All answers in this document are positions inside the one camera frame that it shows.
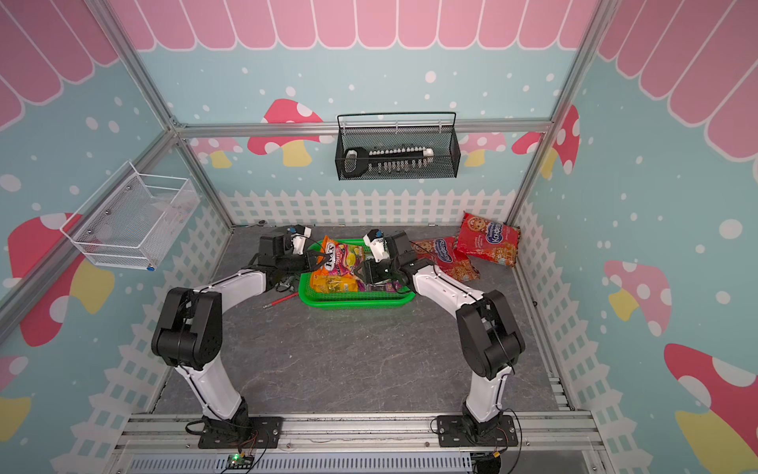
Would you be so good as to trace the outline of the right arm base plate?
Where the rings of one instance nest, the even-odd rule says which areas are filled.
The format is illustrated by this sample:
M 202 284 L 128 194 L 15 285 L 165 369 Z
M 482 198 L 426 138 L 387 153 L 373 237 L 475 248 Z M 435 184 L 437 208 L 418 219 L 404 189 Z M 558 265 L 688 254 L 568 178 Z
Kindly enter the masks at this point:
M 439 415 L 430 423 L 442 448 L 515 448 L 518 430 L 511 416 L 499 415 L 478 423 L 469 415 Z

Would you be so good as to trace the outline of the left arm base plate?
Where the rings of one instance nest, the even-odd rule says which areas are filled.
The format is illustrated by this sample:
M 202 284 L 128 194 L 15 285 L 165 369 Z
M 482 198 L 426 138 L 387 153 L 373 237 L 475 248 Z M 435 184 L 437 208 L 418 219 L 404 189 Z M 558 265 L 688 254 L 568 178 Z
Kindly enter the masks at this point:
M 232 423 L 212 420 L 203 416 L 203 427 L 199 431 L 186 426 L 188 434 L 199 436 L 197 447 L 200 450 L 255 450 L 256 448 L 277 448 L 282 433 L 284 418 L 282 417 L 249 417 L 247 421 Z

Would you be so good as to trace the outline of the yellow Lot 100 candy bag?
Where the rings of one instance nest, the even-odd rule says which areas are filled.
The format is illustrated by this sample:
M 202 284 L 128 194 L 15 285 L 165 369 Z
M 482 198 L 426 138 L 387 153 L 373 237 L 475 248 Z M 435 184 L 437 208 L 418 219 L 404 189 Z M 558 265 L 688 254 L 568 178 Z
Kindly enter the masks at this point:
M 309 286 L 320 294 L 360 292 L 358 279 L 354 275 L 338 275 L 324 270 L 310 276 Z

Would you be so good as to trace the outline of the green plastic basket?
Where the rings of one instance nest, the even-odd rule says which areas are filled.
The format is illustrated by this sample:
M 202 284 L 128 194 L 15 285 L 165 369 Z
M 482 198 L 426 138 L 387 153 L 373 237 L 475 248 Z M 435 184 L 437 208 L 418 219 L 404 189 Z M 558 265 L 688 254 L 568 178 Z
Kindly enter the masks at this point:
M 371 257 L 369 248 L 364 245 L 361 239 L 334 240 L 351 244 L 362 244 L 365 247 L 365 259 Z M 314 308 L 327 310 L 395 308 L 401 307 L 415 298 L 415 295 L 408 288 L 402 288 L 402 291 L 399 293 L 352 292 L 320 294 L 314 292 L 309 286 L 312 274 L 304 274 L 300 278 L 298 295 L 303 303 Z M 363 282 L 358 274 L 356 274 L 356 278 L 358 282 Z

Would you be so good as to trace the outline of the purple Lot 100 candy bag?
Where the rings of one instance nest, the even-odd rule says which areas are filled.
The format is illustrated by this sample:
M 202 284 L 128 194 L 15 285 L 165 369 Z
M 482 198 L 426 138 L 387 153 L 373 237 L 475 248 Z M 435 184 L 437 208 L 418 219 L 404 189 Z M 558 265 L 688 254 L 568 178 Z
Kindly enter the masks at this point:
M 399 293 L 403 286 L 400 282 L 385 280 L 385 282 L 359 282 L 358 288 L 361 292 Z

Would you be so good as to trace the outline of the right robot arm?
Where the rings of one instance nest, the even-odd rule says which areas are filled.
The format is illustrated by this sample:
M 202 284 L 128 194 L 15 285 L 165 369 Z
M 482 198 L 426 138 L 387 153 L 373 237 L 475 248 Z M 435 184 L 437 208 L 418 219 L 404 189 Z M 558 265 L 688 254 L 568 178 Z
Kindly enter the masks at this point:
M 498 290 L 481 292 L 448 276 L 418 256 L 404 231 L 387 235 L 372 229 L 363 243 L 371 252 L 359 272 L 365 282 L 398 282 L 455 318 L 462 354 L 472 371 L 463 416 L 477 429 L 495 424 L 505 410 L 505 383 L 526 349 L 505 295 Z

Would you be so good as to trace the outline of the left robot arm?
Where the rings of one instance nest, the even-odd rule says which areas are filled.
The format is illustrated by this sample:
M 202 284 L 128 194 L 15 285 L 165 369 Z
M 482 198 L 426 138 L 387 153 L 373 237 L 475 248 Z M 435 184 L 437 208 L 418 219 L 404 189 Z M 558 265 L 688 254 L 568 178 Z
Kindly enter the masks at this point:
M 249 420 L 246 402 L 221 361 L 224 314 L 291 278 L 318 270 L 324 255 L 305 249 L 311 234 L 309 227 L 294 225 L 264 235 L 257 254 L 231 276 L 168 291 L 151 351 L 185 379 L 207 422 L 240 429 Z

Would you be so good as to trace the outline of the orange Fox's candy bag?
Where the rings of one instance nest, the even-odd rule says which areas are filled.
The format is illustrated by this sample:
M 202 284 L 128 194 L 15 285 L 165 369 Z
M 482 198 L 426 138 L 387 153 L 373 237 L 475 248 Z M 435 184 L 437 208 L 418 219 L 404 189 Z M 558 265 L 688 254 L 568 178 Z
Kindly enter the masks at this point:
M 365 260 L 365 247 L 362 244 L 351 244 L 325 237 L 322 242 L 326 257 L 322 266 L 314 273 L 318 277 L 356 277 Z

